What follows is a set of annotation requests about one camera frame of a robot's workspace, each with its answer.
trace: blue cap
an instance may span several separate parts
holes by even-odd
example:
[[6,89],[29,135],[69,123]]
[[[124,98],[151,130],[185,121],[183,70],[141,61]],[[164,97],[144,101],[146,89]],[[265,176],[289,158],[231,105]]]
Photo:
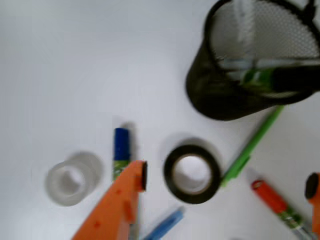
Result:
[[130,160],[129,130],[126,128],[114,130],[114,160]]

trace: white background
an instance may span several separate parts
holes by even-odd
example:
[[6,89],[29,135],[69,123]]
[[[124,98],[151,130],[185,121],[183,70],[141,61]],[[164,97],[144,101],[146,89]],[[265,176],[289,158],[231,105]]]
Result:
[[[185,78],[214,0],[2,0],[0,2],[0,239],[70,239],[111,184],[113,130],[136,127],[148,161],[141,234],[175,207],[185,218],[166,240],[294,239],[252,193],[245,172],[208,202],[188,205],[166,188],[162,166],[181,141],[210,143],[225,171],[267,113],[205,118]],[[320,95],[288,106],[249,166],[309,221],[305,181],[320,171]],[[71,207],[46,195],[46,174],[81,151],[103,176]]]

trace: green pen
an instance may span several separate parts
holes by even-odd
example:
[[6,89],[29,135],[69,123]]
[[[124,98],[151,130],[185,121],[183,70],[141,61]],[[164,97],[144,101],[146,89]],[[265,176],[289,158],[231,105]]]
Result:
[[272,113],[270,113],[270,115],[264,120],[264,122],[261,124],[259,129],[250,139],[248,144],[244,147],[240,155],[237,157],[237,159],[234,161],[234,163],[231,165],[231,167],[223,176],[221,181],[222,187],[227,186],[227,183],[231,179],[235,179],[239,175],[241,170],[245,167],[246,163],[249,161],[251,153],[253,152],[255,147],[258,145],[260,140],[263,138],[263,136],[266,134],[266,132],[269,130],[269,128],[272,126],[272,124],[276,121],[276,119],[278,118],[279,114],[282,112],[284,107],[285,106],[283,105],[277,106],[275,110]]

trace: light blue pen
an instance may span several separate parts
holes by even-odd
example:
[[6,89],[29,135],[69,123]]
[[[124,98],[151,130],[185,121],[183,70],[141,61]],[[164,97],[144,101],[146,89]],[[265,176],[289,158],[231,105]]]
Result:
[[163,220],[148,236],[143,240],[159,240],[167,232],[170,231],[181,219],[184,218],[184,208],[180,207],[175,212],[171,213],[165,220]]

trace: orange tool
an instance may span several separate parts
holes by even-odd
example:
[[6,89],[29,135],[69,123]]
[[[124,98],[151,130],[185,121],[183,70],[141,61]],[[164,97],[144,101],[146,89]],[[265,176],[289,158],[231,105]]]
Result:
[[137,217],[138,194],[146,190],[147,163],[131,162],[87,217],[73,240],[128,240]]
[[313,173],[305,184],[305,197],[313,205],[312,231],[320,236],[320,173]]

